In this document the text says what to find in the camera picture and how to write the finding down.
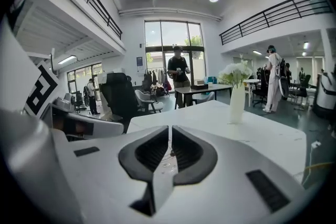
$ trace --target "cap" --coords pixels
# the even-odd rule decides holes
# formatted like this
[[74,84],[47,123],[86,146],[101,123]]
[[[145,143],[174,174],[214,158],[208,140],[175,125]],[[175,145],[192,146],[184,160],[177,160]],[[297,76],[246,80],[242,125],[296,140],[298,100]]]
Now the cap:
[[273,51],[275,51],[275,47],[273,45],[269,45],[266,52],[269,52],[270,49],[273,49]]
[[183,49],[182,49],[180,46],[175,46],[175,47],[173,48],[173,51],[176,51],[176,50],[183,51]]

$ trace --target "black pants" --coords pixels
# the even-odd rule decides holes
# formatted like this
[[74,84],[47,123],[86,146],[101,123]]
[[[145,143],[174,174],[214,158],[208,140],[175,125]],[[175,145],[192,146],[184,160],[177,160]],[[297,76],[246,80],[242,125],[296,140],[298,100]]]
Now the black pants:
[[96,98],[94,96],[89,96],[89,106],[91,110],[91,114],[97,114],[97,105],[96,105]]

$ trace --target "white vase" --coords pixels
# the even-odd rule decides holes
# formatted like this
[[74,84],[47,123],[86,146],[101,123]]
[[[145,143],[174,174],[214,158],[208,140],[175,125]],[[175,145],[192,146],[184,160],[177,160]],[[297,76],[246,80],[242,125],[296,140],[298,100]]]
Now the white vase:
[[232,89],[230,101],[230,119],[231,124],[238,124],[242,120],[242,114],[245,106],[245,86],[244,84],[235,85]]

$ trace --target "white flowers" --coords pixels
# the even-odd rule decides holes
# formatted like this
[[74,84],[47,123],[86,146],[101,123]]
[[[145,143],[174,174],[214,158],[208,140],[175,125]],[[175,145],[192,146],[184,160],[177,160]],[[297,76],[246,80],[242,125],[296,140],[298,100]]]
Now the white flowers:
[[219,73],[219,80],[223,83],[231,84],[232,86],[241,84],[243,80],[251,76],[252,70],[247,67],[247,61],[240,63],[231,63]]

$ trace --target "wall sign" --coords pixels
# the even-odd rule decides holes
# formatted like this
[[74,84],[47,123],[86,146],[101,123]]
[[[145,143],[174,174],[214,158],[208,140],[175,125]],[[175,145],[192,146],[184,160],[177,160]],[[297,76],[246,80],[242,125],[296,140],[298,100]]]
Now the wall sign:
[[136,67],[137,67],[137,69],[138,69],[138,71],[139,70],[143,70],[143,60],[142,60],[142,57],[137,57],[137,59],[136,59],[137,61],[137,63],[136,63]]

